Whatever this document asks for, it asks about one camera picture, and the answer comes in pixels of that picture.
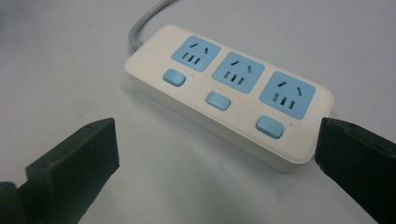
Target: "power cord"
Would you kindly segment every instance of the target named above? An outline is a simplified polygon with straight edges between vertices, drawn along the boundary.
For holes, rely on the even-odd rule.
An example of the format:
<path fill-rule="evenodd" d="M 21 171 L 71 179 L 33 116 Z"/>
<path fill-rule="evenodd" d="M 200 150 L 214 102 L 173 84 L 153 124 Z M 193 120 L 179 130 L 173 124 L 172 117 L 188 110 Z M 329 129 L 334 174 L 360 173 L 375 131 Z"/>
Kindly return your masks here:
<path fill-rule="evenodd" d="M 134 51 L 137 51 L 140 49 L 140 47 L 143 46 L 144 43 L 140 42 L 138 39 L 138 34 L 140 30 L 142 29 L 143 25 L 146 24 L 157 12 L 159 12 L 161 9 L 164 7 L 168 6 L 169 4 L 175 2 L 176 0 L 162 0 L 159 2 L 157 5 L 155 5 L 152 9 L 150 9 L 148 12 L 146 12 L 145 15 L 140 18 L 139 21 L 137 21 L 134 26 L 131 28 L 131 31 L 128 34 L 128 40 L 129 43 L 131 44 L 132 48 Z"/>

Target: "power strip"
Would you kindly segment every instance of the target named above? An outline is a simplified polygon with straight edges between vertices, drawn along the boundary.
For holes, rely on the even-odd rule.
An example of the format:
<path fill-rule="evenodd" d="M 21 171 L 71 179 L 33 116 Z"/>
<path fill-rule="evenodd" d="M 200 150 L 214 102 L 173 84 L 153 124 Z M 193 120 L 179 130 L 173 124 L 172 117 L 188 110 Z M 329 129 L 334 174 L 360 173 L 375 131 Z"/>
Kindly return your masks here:
<path fill-rule="evenodd" d="M 172 25 L 125 70 L 146 95 L 284 173 L 311 159 L 333 103 L 317 83 Z"/>

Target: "blue switch button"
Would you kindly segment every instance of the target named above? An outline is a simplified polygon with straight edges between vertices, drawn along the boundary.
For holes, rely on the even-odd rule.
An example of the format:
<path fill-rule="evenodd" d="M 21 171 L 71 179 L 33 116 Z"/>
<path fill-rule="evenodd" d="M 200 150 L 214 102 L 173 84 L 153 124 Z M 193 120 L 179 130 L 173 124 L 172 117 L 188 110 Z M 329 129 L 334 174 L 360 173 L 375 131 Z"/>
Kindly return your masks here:
<path fill-rule="evenodd" d="M 266 133 L 276 139 L 279 138 L 282 135 L 283 131 L 285 130 L 283 124 L 265 115 L 259 118 L 259 120 L 256 123 L 256 128 L 259 131 Z"/>
<path fill-rule="evenodd" d="M 215 91 L 212 91 L 207 95 L 206 102 L 220 110 L 226 110 L 231 103 L 230 99 Z"/>
<path fill-rule="evenodd" d="M 184 81 L 186 80 L 186 77 L 174 69 L 168 69 L 163 74 L 163 80 L 169 82 L 170 84 L 176 87 L 179 87 L 183 85 Z"/>

